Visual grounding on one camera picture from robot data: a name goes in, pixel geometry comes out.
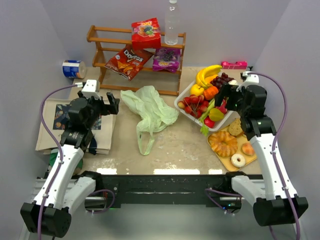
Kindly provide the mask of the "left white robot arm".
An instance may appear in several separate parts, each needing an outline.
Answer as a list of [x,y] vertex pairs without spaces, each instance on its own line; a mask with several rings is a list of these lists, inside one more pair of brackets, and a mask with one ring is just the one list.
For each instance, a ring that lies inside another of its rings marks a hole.
[[115,202],[115,193],[103,187],[102,175],[88,172],[81,175],[68,190],[73,173],[93,139],[92,127],[99,117],[117,115],[120,100],[106,94],[109,103],[100,96],[86,97],[81,91],[68,108],[66,127],[57,141],[58,154],[42,188],[31,203],[25,202],[20,214],[31,233],[62,238],[68,232],[72,215],[86,197],[102,194],[111,199],[101,213]]

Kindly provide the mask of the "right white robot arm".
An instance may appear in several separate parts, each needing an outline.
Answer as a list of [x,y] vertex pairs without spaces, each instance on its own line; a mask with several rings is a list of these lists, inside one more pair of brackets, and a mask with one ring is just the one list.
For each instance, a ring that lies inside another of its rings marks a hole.
[[257,155],[264,180],[264,189],[260,189],[247,176],[238,174],[231,178],[232,190],[250,203],[260,226],[299,224],[309,204],[305,197],[298,196],[286,173],[275,125],[265,115],[267,91],[258,85],[224,84],[215,97],[215,105],[221,105],[223,99],[227,99],[228,110],[239,114],[241,128]]

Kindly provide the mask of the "red snack bag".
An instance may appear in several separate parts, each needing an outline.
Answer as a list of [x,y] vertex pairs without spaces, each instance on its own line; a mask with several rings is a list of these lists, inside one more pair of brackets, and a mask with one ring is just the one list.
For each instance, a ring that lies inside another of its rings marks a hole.
[[161,30],[156,17],[131,24],[131,44],[134,50],[159,49]]

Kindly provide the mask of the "clear plastic water bottle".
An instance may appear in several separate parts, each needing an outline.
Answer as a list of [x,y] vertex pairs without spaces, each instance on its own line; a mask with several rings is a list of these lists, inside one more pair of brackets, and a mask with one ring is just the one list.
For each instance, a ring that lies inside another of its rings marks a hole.
[[179,38],[179,8],[177,0],[170,0],[165,10],[165,35],[164,42],[169,46],[174,46],[178,43]]

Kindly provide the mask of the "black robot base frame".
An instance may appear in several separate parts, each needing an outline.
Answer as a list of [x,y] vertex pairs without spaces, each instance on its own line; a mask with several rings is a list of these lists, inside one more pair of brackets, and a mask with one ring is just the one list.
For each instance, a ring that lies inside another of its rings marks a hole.
[[243,198],[227,186],[227,177],[218,175],[102,175],[85,171],[76,175],[92,177],[96,187],[85,200],[87,210],[102,210],[122,205],[204,205],[221,206],[236,213]]

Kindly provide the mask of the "purple snack bag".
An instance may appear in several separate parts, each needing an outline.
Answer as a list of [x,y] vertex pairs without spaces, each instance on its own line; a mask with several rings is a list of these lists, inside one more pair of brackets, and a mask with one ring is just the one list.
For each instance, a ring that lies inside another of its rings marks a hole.
[[168,71],[176,73],[180,67],[181,50],[178,48],[162,47],[153,56],[153,71]]

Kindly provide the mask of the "light green plastic bag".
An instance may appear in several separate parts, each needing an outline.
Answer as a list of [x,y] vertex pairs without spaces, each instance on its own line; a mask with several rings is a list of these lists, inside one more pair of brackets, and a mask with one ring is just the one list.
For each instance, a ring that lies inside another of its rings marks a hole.
[[141,118],[136,126],[137,143],[139,152],[146,156],[151,152],[155,142],[154,133],[173,125],[179,112],[168,106],[152,85],[143,86],[136,92],[122,90],[120,97],[122,102]]

